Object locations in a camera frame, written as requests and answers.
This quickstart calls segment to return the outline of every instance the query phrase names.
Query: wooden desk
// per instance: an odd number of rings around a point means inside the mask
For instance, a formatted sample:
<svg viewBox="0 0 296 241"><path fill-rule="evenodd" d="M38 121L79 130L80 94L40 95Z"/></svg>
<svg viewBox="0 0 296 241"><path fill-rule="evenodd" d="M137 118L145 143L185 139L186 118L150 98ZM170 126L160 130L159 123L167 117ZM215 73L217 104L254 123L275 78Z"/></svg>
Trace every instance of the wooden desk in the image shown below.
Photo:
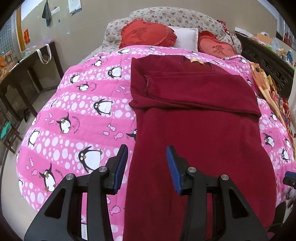
<svg viewBox="0 0 296 241"><path fill-rule="evenodd" d="M274 79L278 93L288 99L292 90L294 69L263 45L237 32L236 36L243 46L241 55L260 64L265 73Z"/></svg>
<svg viewBox="0 0 296 241"><path fill-rule="evenodd" d="M59 61L59 57L57 55L57 49L55 47L55 43L51 42L49 44L50 50L52 52L52 57L54 58L57 70L59 72L59 75L61 79L64 76L64 71L62 69L61 63ZM47 47L44 46L40 49L41 54L48 55ZM15 116L15 118L18 121L22 120L22 117L16 112L16 110L13 108L7 97L5 96L7 92L7 88L10 85L11 87L15 88L22 100L24 101L26 107L30 110L30 112L36 117L37 112L34 109L33 105L31 104L30 100L26 96L24 90L22 89L20 85L20 79L22 79L25 75L27 75L31 81L34 83L34 85L37 87L38 92L41 92L43 90L43 87L33 70L33 66L36 61L40 61L38 53L35 51L30 56L25 58L20 64L18 64L14 69L12 69L7 76L1 81L0 83L0 99L3 101L6 108Z"/></svg>

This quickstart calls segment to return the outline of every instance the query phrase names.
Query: folded blanket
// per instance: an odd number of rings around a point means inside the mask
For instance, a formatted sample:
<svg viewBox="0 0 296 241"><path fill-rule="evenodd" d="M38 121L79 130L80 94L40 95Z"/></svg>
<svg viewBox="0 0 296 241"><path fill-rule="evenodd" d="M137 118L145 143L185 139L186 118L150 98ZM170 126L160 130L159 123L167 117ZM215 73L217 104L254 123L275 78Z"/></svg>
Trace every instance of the folded blanket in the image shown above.
<svg viewBox="0 0 296 241"><path fill-rule="evenodd" d="M174 190L165 155L168 145L204 174L228 174L262 225L272 223L274 170L261 145L256 96L240 76L183 56L149 55L132 59L131 93L137 141L123 240L179 240L187 198ZM208 199L207 237L210 203Z"/></svg>

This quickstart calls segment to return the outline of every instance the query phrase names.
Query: metal screw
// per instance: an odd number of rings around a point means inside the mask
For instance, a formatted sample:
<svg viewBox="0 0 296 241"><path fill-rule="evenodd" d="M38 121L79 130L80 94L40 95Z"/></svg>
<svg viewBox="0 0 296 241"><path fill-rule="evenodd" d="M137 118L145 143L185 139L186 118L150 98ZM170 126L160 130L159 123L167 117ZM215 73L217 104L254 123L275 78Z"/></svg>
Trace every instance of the metal screw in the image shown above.
<svg viewBox="0 0 296 241"><path fill-rule="evenodd" d="M105 172L105 171L107 171L107 167L102 166L99 168L99 172Z"/></svg>
<svg viewBox="0 0 296 241"><path fill-rule="evenodd" d="M72 180L74 178L74 174L72 173L69 173L67 176L66 176L66 179L67 180Z"/></svg>
<svg viewBox="0 0 296 241"><path fill-rule="evenodd" d="M196 168L195 167L188 167L188 172L196 172Z"/></svg>
<svg viewBox="0 0 296 241"><path fill-rule="evenodd" d="M226 175L226 174L222 174L221 175L221 178L224 180L224 181L227 181L229 179L229 176Z"/></svg>

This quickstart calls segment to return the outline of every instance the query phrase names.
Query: dark towel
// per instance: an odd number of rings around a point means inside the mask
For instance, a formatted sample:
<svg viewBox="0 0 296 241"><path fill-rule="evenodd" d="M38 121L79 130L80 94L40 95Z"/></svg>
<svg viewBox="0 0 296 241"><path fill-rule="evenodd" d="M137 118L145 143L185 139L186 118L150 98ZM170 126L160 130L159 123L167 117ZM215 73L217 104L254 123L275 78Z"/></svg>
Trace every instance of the dark towel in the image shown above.
<svg viewBox="0 0 296 241"><path fill-rule="evenodd" d="M128 176L123 241L180 238L187 197L174 190L166 161L168 145L206 175L229 175L262 225L272 224L274 170L261 145L256 96L242 77L183 56L149 55L132 59L131 94L137 141ZM208 199L207 238L210 205Z"/></svg>
<svg viewBox="0 0 296 241"><path fill-rule="evenodd" d="M49 23L52 19L52 14L50 12L49 6L48 6L48 2L46 1L45 5L44 5L44 9L43 9L43 13L42 13L42 18L46 19L46 26L49 26Z"/></svg>

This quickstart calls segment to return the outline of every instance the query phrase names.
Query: red heart pillow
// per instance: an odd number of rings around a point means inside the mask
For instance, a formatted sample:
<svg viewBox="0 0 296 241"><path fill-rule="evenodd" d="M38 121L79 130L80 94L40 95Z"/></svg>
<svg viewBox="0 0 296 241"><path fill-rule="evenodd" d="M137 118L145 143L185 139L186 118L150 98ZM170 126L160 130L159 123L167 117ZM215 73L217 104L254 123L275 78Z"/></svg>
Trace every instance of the red heart pillow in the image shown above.
<svg viewBox="0 0 296 241"><path fill-rule="evenodd" d="M218 39L207 35L199 37L197 45L200 52L217 58L231 57L237 54L229 43L221 42Z"/></svg>
<svg viewBox="0 0 296 241"><path fill-rule="evenodd" d="M138 18L128 23L121 30L119 48L130 45L150 45L173 47L177 36L174 30L161 23L145 22Z"/></svg>

